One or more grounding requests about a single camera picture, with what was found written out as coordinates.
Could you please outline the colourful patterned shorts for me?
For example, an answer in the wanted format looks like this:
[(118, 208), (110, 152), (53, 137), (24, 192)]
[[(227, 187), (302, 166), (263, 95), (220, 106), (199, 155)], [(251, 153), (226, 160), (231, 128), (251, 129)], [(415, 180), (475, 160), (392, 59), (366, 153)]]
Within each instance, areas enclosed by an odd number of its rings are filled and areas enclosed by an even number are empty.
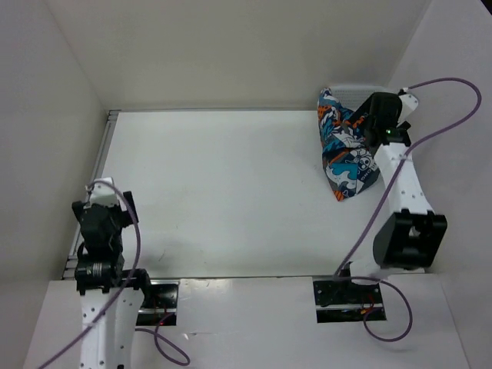
[(321, 90), (317, 100), (317, 121), (322, 164), (338, 201), (360, 194), (379, 178), (380, 169), (365, 144), (367, 117), (366, 111), (344, 107), (330, 88)]

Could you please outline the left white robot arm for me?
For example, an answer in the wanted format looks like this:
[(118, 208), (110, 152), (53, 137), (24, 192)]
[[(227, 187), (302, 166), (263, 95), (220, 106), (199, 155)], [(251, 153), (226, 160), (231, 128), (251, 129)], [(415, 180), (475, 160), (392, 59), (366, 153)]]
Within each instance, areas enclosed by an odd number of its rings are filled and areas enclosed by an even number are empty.
[(82, 368), (130, 368), (138, 311), (154, 296), (146, 270), (124, 268), (121, 233), (138, 217), (131, 192), (123, 198), (126, 209), (113, 190), (97, 185), (86, 202), (72, 205), (83, 238), (75, 267), (85, 334)]

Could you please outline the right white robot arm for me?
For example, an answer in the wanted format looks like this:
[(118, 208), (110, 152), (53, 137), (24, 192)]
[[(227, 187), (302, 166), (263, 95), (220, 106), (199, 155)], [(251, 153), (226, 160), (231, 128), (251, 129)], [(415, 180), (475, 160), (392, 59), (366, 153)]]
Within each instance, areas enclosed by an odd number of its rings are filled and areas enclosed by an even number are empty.
[(337, 283), (343, 301), (356, 301), (364, 284), (429, 268), (444, 238), (447, 219), (427, 201), (408, 151), (406, 118), (417, 106), (417, 98), (408, 92), (375, 92), (355, 112), (364, 118), (364, 143), (380, 170), (389, 215), (374, 236), (371, 254), (352, 261), (351, 276)]

